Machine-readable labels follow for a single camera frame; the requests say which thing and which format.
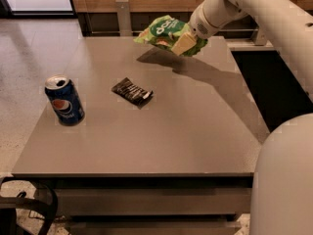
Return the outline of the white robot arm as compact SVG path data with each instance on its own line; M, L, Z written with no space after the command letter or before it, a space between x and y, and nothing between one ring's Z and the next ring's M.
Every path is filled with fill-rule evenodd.
M270 130L253 174L249 235L313 235L313 17L290 0L204 0L190 26L206 39L245 16L277 52L239 60Z

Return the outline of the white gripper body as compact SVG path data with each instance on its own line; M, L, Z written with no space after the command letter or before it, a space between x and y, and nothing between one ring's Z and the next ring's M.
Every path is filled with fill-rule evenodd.
M217 28L206 20L201 7L196 8L192 13L189 26L192 33L201 39L208 39L217 32Z

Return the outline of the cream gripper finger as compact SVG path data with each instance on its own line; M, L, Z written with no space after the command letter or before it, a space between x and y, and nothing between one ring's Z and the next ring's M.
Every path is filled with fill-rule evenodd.
M176 55L181 55L197 44L197 39L191 32L184 32L173 45L171 51Z

